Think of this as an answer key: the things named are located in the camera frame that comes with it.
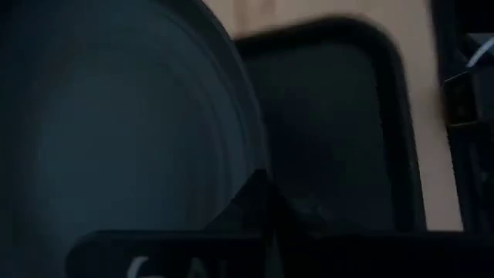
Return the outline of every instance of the wooden surface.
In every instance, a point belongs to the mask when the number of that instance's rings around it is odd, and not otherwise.
[[[205,0],[232,37],[344,16],[374,25],[401,54],[415,133],[427,226],[462,230],[442,119],[428,0]]]

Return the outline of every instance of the beige wall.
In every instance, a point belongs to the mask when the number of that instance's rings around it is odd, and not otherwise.
[[[428,228],[461,230],[428,0],[205,0],[234,37],[327,16],[375,25],[404,64]]]

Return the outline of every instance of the vinyl record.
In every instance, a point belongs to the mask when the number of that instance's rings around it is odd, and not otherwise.
[[[4,276],[63,277],[95,230],[201,229],[266,167],[252,86],[202,2],[16,2],[3,27]]]

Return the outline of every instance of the dark tray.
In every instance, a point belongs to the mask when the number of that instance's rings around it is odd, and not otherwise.
[[[362,229],[426,230],[401,59],[385,34],[326,19],[236,45],[287,196]]]

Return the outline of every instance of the black plastic edge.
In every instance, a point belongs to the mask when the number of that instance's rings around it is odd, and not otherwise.
[[[66,254],[64,260],[64,271],[66,276],[70,276],[70,270],[77,269],[75,266],[77,253],[94,243],[110,244],[114,240],[157,240],[157,241],[178,241],[178,240],[256,240],[259,245],[263,245],[261,232],[218,232],[218,231],[122,231],[122,230],[102,230],[89,232],[78,238]]]
[[[460,38],[456,21],[455,0],[431,0],[432,19],[435,28],[438,54],[438,76],[440,84],[465,71],[465,61],[460,57]],[[475,172],[472,168],[472,142],[469,130],[448,129],[456,191],[465,232],[478,232],[481,219],[475,200]]]
[[[265,32],[236,42],[244,60],[322,42],[355,45],[376,73],[387,174],[398,232],[425,231],[425,210],[401,57],[381,31],[356,19],[328,18]]]

